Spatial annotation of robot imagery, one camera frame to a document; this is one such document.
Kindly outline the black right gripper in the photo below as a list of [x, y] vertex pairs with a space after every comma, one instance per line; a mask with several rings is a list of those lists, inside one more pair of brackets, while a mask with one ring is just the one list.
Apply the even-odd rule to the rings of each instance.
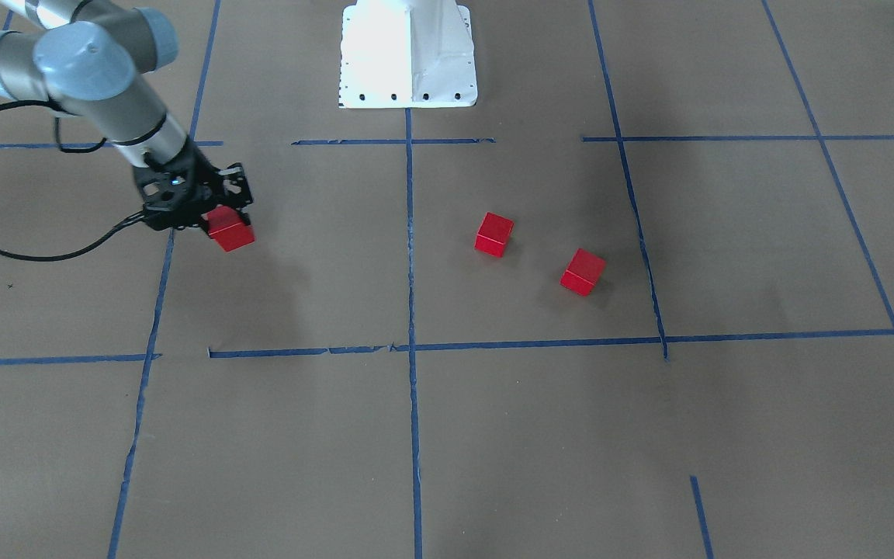
[[147, 165], [133, 170], [133, 180], [143, 201], [143, 222], [151, 229], [199, 227], [210, 232], [210, 214], [220, 207], [251, 226], [245, 208], [252, 205], [253, 194], [244, 164], [216, 167], [195, 144], [184, 145], [164, 164], [149, 155], [144, 160]]

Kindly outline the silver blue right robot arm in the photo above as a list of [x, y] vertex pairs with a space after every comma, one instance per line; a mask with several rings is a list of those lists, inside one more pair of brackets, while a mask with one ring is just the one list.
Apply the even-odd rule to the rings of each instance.
[[210, 237], [251, 229], [241, 164], [209, 162], [145, 75], [173, 63], [178, 34], [152, 8], [111, 1], [9, 1], [39, 27], [0, 31], [0, 96], [85, 118], [129, 162], [156, 231], [201, 227]]

